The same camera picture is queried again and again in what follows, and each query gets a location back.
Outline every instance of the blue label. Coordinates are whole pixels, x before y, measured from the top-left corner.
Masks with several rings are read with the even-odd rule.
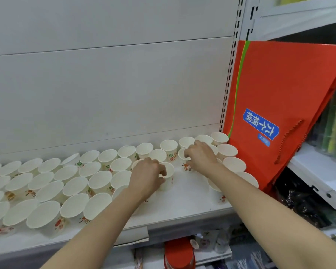
[[[267,147],[270,146],[270,141],[266,139],[263,135],[258,134],[258,139],[261,140]]]
[[[245,109],[243,119],[252,127],[263,133],[270,140],[274,140],[274,138],[279,134],[278,126],[249,109]]]

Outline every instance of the hand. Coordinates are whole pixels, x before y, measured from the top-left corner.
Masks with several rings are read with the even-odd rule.
[[[191,144],[188,149],[184,150],[184,156],[191,158],[191,160],[187,161],[187,164],[189,164],[193,170],[198,171],[206,177],[208,177],[211,170],[219,164],[209,145],[198,140],[196,140],[194,144]]]
[[[140,202],[148,199],[166,180],[166,167],[150,157],[140,161],[132,170],[128,189],[137,194]]]

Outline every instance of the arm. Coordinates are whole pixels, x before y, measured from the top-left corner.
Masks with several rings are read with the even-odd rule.
[[[41,269],[98,269],[136,208],[150,197],[165,179],[166,168],[146,158],[134,168],[128,188],[53,255]]]
[[[296,213],[217,163],[199,141],[185,150],[193,169],[213,181],[280,269],[336,269],[336,242]]]

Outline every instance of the green stripe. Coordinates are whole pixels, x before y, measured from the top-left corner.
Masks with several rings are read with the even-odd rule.
[[[234,118],[235,118],[235,107],[237,106],[237,90],[238,90],[238,87],[239,87],[240,76],[242,74],[242,64],[244,63],[244,58],[245,58],[245,55],[246,55],[246,52],[248,50],[249,45],[250,45],[250,41],[247,40],[244,44],[244,49],[242,50],[242,57],[240,58],[239,71],[237,73],[237,87],[235,89],[233,121],[231,123],[230,132],[228,134],[229,138],[230,138],[231,133],[233,131]]]

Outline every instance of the red paper bag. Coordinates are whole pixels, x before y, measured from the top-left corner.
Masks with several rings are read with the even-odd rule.
[[[336,89],[336,45],[239,41],[223,132],[267,190]]]

